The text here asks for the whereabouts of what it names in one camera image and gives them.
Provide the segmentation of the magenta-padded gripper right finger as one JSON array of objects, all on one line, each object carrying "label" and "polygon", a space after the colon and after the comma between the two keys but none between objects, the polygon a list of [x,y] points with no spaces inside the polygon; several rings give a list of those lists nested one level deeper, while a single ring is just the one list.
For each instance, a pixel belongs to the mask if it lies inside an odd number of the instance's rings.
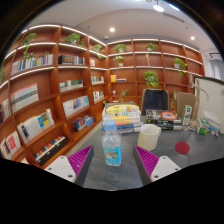
[{"label": "magenta-padded gripper right finger", "polygon": [[137,145],[133,147],[133,155],[143,185],[147,185],[180,170],[180,167],[169,157],[159,157]]}]

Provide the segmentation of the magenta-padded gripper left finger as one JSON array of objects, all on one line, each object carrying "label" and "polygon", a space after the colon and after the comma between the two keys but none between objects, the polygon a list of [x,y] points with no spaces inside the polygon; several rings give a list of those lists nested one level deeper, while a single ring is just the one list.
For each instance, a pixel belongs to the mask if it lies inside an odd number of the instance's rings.
[{"label": "magenta-padded gripper left finger", "polygon": [[87,146],[72,155],[59,156],[45,171],[82,186],[94,156],[94,146]]}]

